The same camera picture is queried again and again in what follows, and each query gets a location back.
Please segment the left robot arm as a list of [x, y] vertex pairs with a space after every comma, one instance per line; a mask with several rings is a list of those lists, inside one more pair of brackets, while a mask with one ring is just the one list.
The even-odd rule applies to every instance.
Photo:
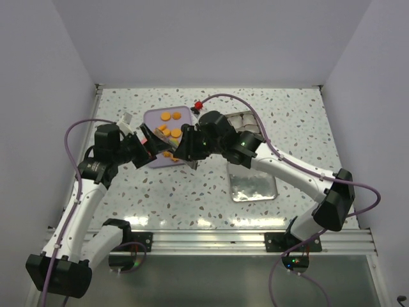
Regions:
[[88, 290], [93, 271], [116, 248], [128, 250], [133, 243], [131, 226], [122, 219], [108, 219], [89, 242], [85, 242], [96, 208], [111, 186], [119, 167], [132, 163], [141, 168], [170, 151], [172, 144], [145, 124], [141, 142], [125, 124], [106, 123], [94, 133], [94, 144], [76, 165], [72, 195], [53, 236], [38, 255], [29, 255], [26, 270], [37, 290], [81, 298]]

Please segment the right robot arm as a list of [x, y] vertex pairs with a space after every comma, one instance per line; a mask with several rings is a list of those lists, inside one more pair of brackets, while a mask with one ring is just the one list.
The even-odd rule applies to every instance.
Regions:
[[181, 132], [176, 158], [190, 162], [219, 154], [231, 164], [272, 175], [315, 202], [301, 216], [294, 217], [282, 237], [274, 241], [280, 247], [299, 251], [309, 238], [323, 230], [342, 230], [355, 199], [354, 188], [348, 185], [352, 180], [349, 171], [333, 173], [287, 158], [282, 152], [274, 152], [259, 134], [237, 131], [218, 111], [204, 114], [195, 125], [182, 125]]

